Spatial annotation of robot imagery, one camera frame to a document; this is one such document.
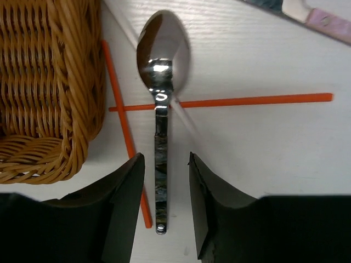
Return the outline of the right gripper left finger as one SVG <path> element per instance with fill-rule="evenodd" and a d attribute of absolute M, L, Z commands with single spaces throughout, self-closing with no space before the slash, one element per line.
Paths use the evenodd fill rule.
<path fill-rule="evenodd" d="M 129 262 L 143 190 L 136 154 L 61 199 L 1 194 L 1 262 Z"/>

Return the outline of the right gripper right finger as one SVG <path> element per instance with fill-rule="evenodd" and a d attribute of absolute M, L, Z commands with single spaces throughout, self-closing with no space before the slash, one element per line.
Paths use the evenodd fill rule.
<path fill-rule="evenodd" d="M 202 262 L 350 262 L 350 197 L 268 195 L 232 186 L 191 153 L 189 182 Z"/>

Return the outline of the white chopstick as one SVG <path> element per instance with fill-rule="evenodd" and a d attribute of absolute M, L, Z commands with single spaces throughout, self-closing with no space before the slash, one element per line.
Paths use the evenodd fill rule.
<path fill-rule="evenodd" d="M 132 23 L 130 20 L 127 18 L 127 15 L 124 13 L 124 11 L 117 6 L 116 1 L 104 1 L 106 6 L 108 7 L 109 11 L 111 14 L 114 16 L 116 22 L 122 29 L 124 35 L 128 39 L 129 43 L 131 46 L 134 48 L 135 51 L 137 51 L 137 44 L 139 42 L 139 39 L 141 38 L 142 32 L 137 35 L 137 31 L 134 29 Z M 177 22 L 180 24 L 180 27 L 182 29 L 183 35 L 185 36 L 184 43 L 187 46 L 188 51 L 186 51 L 187 58 L 189 58 L 189 63 L 184 66 L 185 68 L 185 76 L 184 79 L 181 81 L 176 80 L 175 84 L 175 95 L 171 97 L 171 102 L 170 106 L 172 109 L 174 109 L 175 113 L 177 116 L 180 118 L 180 120 L 183 122 L 184 126 L 186 127 L 187 131 L 190 133 L 191 137 L 193 138 L 194 141 L 196 141 L 197 144 L 199 144 L 199 138 L 201 134 L 197 131 L 197 128 L 195 127 L 193 121 L 189 117 L 189 115 L 185 112 L 183 107 L 180 104 L 179 99 L 177 98 L 177 93 L 183 88 L 183 86 L 186 83 L 186 80 L 188 79 L 188 73 L 189 73 L 189 68 L 190 68 L 190 47 L 188 44 L 188 37 L 186 32 L 184 31 L 184 27 L 182 23 L 179 21 L 178 17 L 171 12 L 171 14 L 176 18 Z"/>

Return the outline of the dark-handled steel spoon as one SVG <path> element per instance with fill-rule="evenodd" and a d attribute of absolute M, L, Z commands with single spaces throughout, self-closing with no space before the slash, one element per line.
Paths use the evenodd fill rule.
<path fill-rule="evenodd" d="M 142 29 L 137 44 L 138 72 L 155 104 L 155 231 L 167 232 L 168 112 L 172 97 L 188 79 L 190 46 L 174 12 L 159 10 Z"/>

